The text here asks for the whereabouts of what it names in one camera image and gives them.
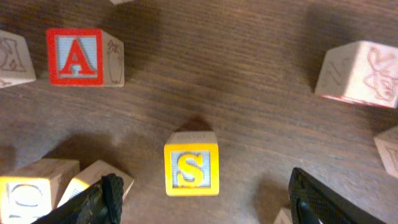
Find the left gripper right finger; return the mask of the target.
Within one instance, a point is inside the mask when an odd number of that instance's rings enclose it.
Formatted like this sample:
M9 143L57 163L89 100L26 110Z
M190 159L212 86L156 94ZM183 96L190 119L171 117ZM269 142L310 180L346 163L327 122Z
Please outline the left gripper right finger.
M293 224L384 224L299 167L292 169L289 199Z

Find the yellow S block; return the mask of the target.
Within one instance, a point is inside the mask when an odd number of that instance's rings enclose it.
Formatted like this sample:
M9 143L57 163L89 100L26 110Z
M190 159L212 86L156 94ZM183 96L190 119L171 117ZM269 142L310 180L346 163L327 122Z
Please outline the yellow S block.
M213 131L173 133L164 146L164 165L168 196L219 194L219 148Z

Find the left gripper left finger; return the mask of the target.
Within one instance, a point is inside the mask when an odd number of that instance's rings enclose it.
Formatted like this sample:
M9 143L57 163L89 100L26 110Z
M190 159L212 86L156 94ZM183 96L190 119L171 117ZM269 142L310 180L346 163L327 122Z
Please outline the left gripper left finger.
M116 174L103 176L61 207L32 224L120 224L124 181Z

